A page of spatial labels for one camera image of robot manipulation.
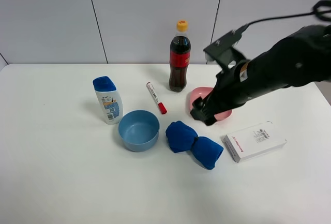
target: red marker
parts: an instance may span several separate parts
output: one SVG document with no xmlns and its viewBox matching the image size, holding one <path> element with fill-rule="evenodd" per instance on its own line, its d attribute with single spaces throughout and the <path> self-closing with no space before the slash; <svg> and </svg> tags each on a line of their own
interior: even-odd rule
<svg viewBox="0 0 331 224">
<path fill-rule="evenodd" d="M 166 110 L 165 106 L 163 105 L 163 103 L 157 97 L 153 85 L 148 82 L 146 84 L 146 86 L 147 86 L 147 89 L 149 90 L 149 92 L 151 93 L 151 95 L 153 96 L 155 103 L 157 104 L 157 106 L 159 106 L 161 114 L 166 114 L 167 110 Z"/>
</svg>

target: blue fabric toy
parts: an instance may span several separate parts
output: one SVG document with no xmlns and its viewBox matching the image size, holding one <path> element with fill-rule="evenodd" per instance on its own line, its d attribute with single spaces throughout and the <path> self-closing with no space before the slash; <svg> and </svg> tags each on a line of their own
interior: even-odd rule
<svg viewBox="0 0 331 224">
<path fill-rule="evenodd" d="M 223 147 L 207 137 L 199 137 L 196 131 L 181 121 L 173 122 L 165 131 L 169 147 L 174 153 L 191 150 L 194 157 L 208 170 L 223 152 Z"/>
</svg>

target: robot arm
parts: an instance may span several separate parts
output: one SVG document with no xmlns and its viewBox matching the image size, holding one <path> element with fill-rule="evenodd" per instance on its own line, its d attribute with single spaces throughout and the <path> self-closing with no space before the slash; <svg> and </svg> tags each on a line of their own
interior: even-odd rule
<svg viewBox="0 0 331 224">
<path fill-rule="evenodd" d="M 193 102 L 191 115 L 195 120 L 209 126 L 216 121 L 215 114 L 238 108 L 279 88 L 331 80 L 331 26 L 306 26 L 269 51 L 248 60 L 232 47 L 248 25 L 225 34 L 204 49 L 206 56 L 215 60 L 222 71 L 216 75 L 212 92 Z M 228 66 L 233 61 L 236 64 L 230 69 Z"/>
</svg>

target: white box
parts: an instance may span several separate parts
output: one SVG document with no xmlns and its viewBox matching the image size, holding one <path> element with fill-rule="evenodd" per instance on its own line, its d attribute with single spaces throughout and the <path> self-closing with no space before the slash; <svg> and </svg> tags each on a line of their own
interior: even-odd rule
<svg viewBox="0 0 331 224">
<path fill-rule="evenodd" d="M 272 122 L 230 133 L 226 135 L 223 142 L 237 163 L 282 148 L 287 143 Z"/>
</svg>

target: blue bowl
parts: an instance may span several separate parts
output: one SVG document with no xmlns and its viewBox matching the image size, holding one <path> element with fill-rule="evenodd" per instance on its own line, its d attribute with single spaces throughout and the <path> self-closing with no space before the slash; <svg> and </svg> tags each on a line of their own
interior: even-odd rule
<svg viewBox="0 0 331 224">
<path fill-rule="evenodd" d="M 118 132 L 125 146 L 134 152 L 150 149 L 159 138 L 160 123 L 155 115 L 135 110 L 119 122 Z"/>
</svg>

